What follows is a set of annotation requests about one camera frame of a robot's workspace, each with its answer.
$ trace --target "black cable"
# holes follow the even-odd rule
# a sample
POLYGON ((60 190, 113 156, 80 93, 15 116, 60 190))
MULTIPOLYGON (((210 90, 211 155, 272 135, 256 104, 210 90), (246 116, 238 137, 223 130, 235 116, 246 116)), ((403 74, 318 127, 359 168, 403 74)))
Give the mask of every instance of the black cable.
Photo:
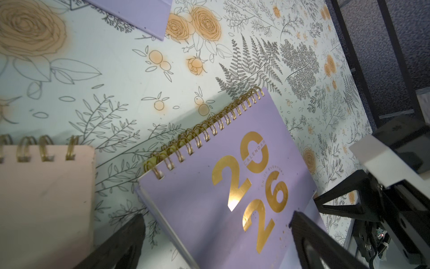
POLYGON ((384 254, 384 251, 387 249, 387 245, 384 243, 389 244, 391 241, 391 237, 388 233, 385 234, 384 238, 382 239, 382 242, 378 246, 378 257, 381 258, 382 254, 384 254))

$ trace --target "pink notebook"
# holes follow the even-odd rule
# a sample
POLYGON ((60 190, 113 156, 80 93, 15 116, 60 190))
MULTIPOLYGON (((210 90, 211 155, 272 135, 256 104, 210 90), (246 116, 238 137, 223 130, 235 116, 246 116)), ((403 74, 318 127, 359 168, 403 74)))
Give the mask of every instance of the pink notebook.
POLYGON ((66 160, 67 145, 47 145, 42 161, 31 145, 18 162, 18 146, 0 147, 0 268, 75 267, 93 244, 94 148, 76 145, 66 160))
POLYGON ((316 185, 262 93, 186 131, 183 146, 171 143, 157 166, 144 164, 138 194, 193 269, 278 269, 295 247, 288 224, 316 185))
POLYGON ((172 0, 87 0, 87 2, 164 40, 172 0))

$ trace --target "gold number 2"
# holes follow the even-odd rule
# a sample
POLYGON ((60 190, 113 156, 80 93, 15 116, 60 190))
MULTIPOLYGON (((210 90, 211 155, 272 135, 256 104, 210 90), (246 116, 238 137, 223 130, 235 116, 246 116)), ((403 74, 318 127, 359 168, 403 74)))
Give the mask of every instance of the gold number 2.
POLYGON ((264 224, 266 222, 266 209, 260 199, 255 199, 248 204, 245 209, 245 213, 243 214, 242 225, 245 232, 252 224, 251 217, 254 211, 258 212, 257 252, 260 254, 273 230, 273 227, 275 227, 275 222, 273 219, 270 219, 269 224, 266 229, 264 229, 264 224))
POLYGON ((251 181, 246 179, 242 186, 239 188, 239 163, 236 158, 228 155, 222 157, 215 165, 212 170, 212 182, 215 185, 221 182, 222 180, 222 170, 226 167, 230 167, 231 169, 231 185, 230 185, 230 194, 228 196, 228 208, 230 211, 237 206, 243 196, 251 187, 251 181))
POLYGON ((273 171, 270 173, 270 175, 267 177, 267 180, 266 180, 267 202, 269 203, 272 210, 275 211, 276 213, 279 213, 282 210, 284 210, 288 200, 288 188, 285 182, 283 181, 280 181, 278 184, 276 184, 272 194, 272 190, 271 190, 272 182, 274 180, 277 180, 278 176, 279 176, 279 172, 273 171), (282 191, 282 193, 284 194, 284 197, 282 198, 282 201, 280 203, 278 203, 278 201, 276 200, 276 195, 278 194, 279 191, 282 191))

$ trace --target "purple calendar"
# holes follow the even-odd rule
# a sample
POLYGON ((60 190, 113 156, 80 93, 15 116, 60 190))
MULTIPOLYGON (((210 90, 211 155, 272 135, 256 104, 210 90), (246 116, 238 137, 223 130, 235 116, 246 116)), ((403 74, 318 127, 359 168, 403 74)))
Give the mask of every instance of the purple calendar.
POLYGON ((292 214, 316 185, 267 89, 178 141, 139 179, 138 195, 190 267, 278 269, 295 247, 292 214))

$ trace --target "floral patterned surface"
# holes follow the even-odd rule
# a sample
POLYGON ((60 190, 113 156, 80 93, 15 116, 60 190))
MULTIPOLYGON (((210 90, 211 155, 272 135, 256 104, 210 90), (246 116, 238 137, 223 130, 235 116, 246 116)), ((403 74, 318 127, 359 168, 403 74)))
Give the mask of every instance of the floral patterned surface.
MULTIPOLYGON (((319 194, 361 168, 348 147, 371 132, 323 0, 175 0, 163 42, 82 0, 0 0, 0 85, 1 133, 96 149, 95 244, 145 215, 139 268, 188 268, 134 193, 140 164, 250 87, 319 194)), ((323 219, 342 244, 350 221, 323 219)))

